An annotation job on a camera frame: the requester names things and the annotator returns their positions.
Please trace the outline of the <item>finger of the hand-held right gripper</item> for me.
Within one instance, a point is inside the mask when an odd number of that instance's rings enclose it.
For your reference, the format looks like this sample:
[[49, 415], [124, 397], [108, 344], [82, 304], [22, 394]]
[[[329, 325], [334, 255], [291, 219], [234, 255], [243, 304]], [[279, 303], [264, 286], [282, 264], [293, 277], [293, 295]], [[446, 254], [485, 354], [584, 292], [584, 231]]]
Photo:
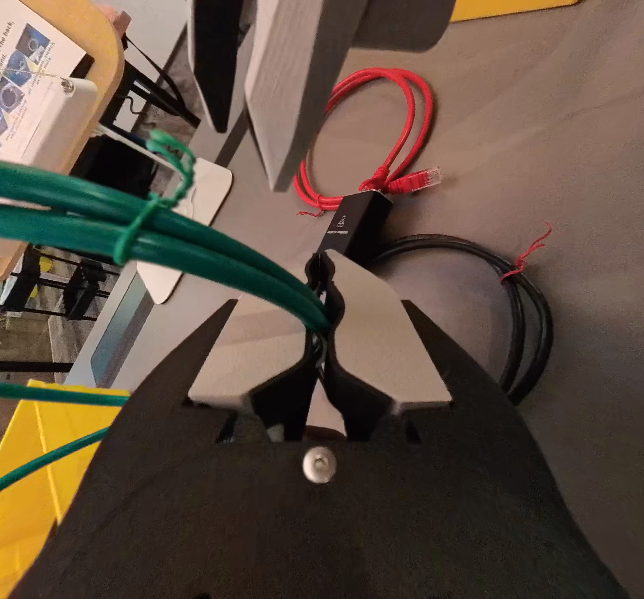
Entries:
[[274, 192], [308, 152], [369, 0], [256, 0], [246, 106]]
[[249, 28], [247, 0], [186, 0], [191, 72], [209, 125], [225, 133], [236, 77], [237, 49]]

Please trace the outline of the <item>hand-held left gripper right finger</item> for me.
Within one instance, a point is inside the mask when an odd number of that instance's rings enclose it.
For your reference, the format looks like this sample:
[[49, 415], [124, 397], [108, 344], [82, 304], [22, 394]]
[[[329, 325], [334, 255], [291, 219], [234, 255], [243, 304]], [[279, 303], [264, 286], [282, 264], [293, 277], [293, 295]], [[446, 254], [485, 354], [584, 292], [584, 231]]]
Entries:
[[391, 415], [449, 405], [452, 396], [396, 291], [338, 251], [324, 258], [328, 293], [342, 304], [329, 345], [340, 374], [383, 395]]

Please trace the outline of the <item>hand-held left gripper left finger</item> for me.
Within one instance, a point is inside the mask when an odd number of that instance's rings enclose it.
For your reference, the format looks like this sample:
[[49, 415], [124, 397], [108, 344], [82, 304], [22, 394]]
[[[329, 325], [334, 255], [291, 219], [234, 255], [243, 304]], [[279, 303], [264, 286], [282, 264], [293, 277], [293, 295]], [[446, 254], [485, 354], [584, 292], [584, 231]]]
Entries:
[[316, 335], [276, 304], [241, 295], [189, 389], [191, 402], [257, 416], [305, 416]]

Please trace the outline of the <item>black ethernet splitter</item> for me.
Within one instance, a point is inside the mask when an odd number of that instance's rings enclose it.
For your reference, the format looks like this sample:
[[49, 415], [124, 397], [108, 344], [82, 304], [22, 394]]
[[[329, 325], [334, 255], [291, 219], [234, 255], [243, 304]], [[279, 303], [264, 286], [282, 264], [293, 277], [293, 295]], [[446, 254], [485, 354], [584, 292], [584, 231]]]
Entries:
[[379, 248], [392, 207], [387, 196], [374, 190], [343, 197], [316, 254], [334, 250], [365, 267]]

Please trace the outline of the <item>wooden board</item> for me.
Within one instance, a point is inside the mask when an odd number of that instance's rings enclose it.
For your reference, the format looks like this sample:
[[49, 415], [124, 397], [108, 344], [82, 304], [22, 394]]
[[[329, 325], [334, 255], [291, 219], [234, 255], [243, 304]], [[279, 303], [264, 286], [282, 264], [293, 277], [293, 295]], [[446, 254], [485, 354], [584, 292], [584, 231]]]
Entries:
[[[94, 59], [85, 79], [98, 88], [95, 114], [86, 128], [75, 152], [79, 156], [93, 135], [109, 101], [113, 97], [124, 72], [124, 53], [120, 39], [108, 19], [89, 0], [20, 0], [35, 13], [68, 36]], [[4, 192], [6, 169], [32, 169], [21, 163], [1, 160], [1, 191]]]

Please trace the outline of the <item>green twist tie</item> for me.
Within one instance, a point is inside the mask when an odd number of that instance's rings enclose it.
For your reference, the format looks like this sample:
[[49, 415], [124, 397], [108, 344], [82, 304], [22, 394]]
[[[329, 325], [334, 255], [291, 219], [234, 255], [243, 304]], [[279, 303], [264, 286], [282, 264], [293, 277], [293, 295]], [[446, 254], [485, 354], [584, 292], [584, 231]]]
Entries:
[[125, 265], [131, 257], [133, 243], [137, 239], [143, 224], [159, 210], [171, 211], [190, 192], [195, 182], [195, 164], [197, 158], [187, 144], [160, 129], [153, 129], [146, 143], [147, 151], [158, 153], [181, 177], [179, 186], [170, 197], [149, 193], [146, 204], [141, 208], [130, 225], [120, 235], [113, 250], [113, 259], [117, 265]]

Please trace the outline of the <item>instruction sheet board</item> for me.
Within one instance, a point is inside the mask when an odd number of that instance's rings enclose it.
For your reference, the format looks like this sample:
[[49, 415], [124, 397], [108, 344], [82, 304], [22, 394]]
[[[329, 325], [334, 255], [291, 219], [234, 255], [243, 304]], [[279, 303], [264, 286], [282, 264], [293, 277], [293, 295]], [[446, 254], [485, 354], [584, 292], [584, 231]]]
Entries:
[[88, 79], [54, 80], [36, 110], [36, 123], [26, 140], [20, 163], [60, 175], [69, 175], [75, 149], [95, 114], [96, 84]]

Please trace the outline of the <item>colour printed instruction sheet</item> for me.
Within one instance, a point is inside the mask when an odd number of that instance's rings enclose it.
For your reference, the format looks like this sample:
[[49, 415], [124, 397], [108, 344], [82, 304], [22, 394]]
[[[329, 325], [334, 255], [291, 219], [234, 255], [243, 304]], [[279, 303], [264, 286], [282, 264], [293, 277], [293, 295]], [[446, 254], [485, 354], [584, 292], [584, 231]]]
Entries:
[[20, 0], [1, 0], [1, 160], [36, 166], [94, 59]]

